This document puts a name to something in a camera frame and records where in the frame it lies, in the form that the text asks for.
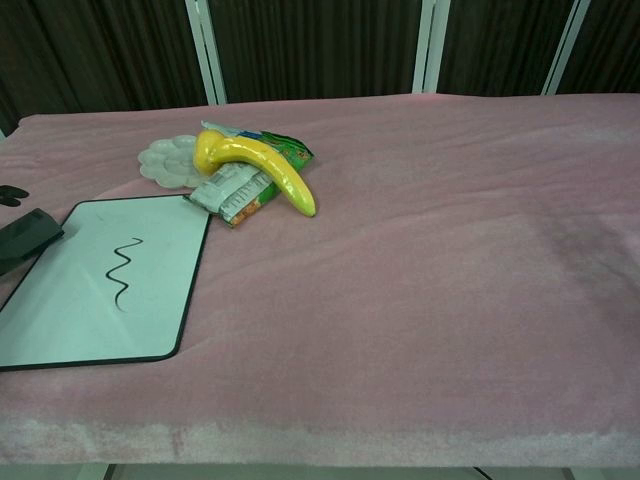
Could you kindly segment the green snack packet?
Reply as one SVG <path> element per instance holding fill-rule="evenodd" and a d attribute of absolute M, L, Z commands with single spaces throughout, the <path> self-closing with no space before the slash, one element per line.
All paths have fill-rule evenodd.
<path fill-rule="evenodd" d="M 226 136 L 244 135 L 261 140 L 283 154 L 299 174 L 314 158 L 311 150 L 293 137 L 210 122 L 204 122 L 202 127 L 203 130 L 216 130 Z M 241 224 L 277 195 L 284 195 L 267 174 L 247 163 L 223 164 L 214 174 L 204 176 L 208 179 L 187 195 L 186 199 L 219 217 L 230 227 Z"/>

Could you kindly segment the white flower-shaped palette dish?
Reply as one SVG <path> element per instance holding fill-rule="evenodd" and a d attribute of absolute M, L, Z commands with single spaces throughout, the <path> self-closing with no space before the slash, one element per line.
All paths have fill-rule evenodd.
<path fill-rule="evenodd" d="M 166 189 L 195 189 L 208 177 L 193 164 L 196 137 L 178 135 L 153 141 L 138 154 L 140 174 Z"/>

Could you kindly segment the pink fleece table cloth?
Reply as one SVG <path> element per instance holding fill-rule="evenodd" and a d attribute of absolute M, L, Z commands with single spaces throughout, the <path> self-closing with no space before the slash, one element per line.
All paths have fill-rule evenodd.
<path fill-rule="evenodd" d="M 640 466 L 640 94 L 32 115 L 0 184 L 155 195 L 204 121 L 307 144 L 316 216 L 214 224 L 169 359 L 0 373 L 0 465 Z"/>

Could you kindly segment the white screen frame post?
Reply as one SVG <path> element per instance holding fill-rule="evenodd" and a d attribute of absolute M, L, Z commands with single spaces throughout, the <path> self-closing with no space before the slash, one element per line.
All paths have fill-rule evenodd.
<path fill-rule="evenodd" d="M 436 93 L 451 0 L 421 0 L 412 93 Z"/>
<path fill-rule="evenodd" d="M 572 0 L 541 95 L 556 95 L 592 0 Z"/>
<path fill-rule="evenodd" d="M 228 103 L 209 0 L 184 0 L 209 105 Z"/>

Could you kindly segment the white dry-erase board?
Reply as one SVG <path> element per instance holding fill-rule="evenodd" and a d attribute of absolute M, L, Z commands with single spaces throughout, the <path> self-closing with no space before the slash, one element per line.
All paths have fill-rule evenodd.
<path fill-rule="evenodd" d="M 78 203 L 0 307 L 0 372 L 174 356 L 210 222 L 181 195 Z"/>

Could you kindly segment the white table frame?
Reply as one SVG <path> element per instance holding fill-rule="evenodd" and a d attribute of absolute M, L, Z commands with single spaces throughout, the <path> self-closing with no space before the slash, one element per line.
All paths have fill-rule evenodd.
<path fill-rule="evenodd" d="M 118 465 L 104 480 L 575 480 L 565 468 Z"/>

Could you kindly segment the yellow plastic banana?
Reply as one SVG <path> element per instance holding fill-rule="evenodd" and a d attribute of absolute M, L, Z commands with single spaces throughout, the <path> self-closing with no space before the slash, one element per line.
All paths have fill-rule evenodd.
<path fill-rule="evenodd" d="M 244 135 L 226 136 L 203 130 L 195 141 L 193 165 L 203 175 L 212 175 L 223 164 L 242 162 L 267 174 L 289 202 L 303 215 L 316 215 L 313 194 L 298 171 L 283 154 L 261 140 Z"/>

